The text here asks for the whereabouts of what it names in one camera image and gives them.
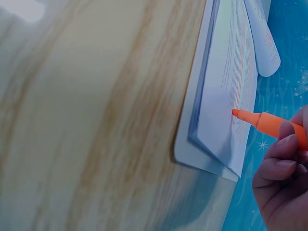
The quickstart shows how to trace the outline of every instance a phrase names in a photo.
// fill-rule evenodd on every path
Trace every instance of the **sparkle pattern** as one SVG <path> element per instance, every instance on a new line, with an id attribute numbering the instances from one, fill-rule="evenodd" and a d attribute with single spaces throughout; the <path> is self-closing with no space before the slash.
<path id="1" fill-rule="evenodd" d="M 263 149 L 263 150 L 265 150 L 265 149 L 267 149 L 268 148 L 268 143 L 267 143 L 267 141 L 265 141 L 265 142 L 263 142 L 263 140 L 261 141 L 261 142 L 257 142 L 259 145 L 258 145 L 258 147 L 259 147 L 259 151 L 261 150 L 261 149 Z"/>

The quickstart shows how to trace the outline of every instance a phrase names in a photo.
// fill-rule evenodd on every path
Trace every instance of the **fingernail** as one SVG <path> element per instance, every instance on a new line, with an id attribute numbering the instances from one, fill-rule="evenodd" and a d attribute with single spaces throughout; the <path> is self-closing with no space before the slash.
<path id="1" fill-rule="evenodd" d="M 281 160 L 277 162 L 277 165 L 279 165 L 280 167 L 292 167 L 295 164 L 296 162 L 294 160 Z"/>
<path id="2" fill-rule="evenodd" d="M 292 135 L 289 135 L 289 136 L 287 136 L 287 137 L 284 137 L 283 139 L 281 139 L 281 140 L 278 141 L 278 145 L 285 145 L 286 143 L 289 142 L 289 140 L 290 140 L 293 136 L 295 136 L 295 134 L 292 134 Z"/>

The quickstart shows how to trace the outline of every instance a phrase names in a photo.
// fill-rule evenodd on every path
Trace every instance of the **blue patterned surface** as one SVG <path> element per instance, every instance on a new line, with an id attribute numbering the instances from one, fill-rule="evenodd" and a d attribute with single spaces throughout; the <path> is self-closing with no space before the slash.
<path id="1" fill-rule="evenodd" d="M 282 65 L 273 76 L 259 77 L 255 112 L 290 119 L 308 104 L 308 0 L 272 0 L 269 27 Z M 264 152 L 274 141 L 251 128 L 242 178 L 236 185 L 224 231 L 266 230 L 251 182 Z"/>

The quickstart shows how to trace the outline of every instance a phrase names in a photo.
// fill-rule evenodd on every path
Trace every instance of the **wood grain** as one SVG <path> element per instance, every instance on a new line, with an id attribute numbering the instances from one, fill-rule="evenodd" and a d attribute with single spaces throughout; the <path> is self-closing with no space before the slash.
<path id="1" fill-rule="evenodd" d="M 219 230 L 234 183 L 171 161 L 206 0 L 0 8 L 0 229 Z"/>

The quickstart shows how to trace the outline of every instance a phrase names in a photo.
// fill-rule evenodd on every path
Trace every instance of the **curled page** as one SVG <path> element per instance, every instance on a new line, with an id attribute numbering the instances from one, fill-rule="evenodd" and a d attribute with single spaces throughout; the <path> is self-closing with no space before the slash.
<path id="1" fill-rule="evenodd" d="M 263 77 L 273 75 L 280 66 L 280 57 L 266 23 L 260 0 L 244 0 L 254 41 L 257 70 Z"/>

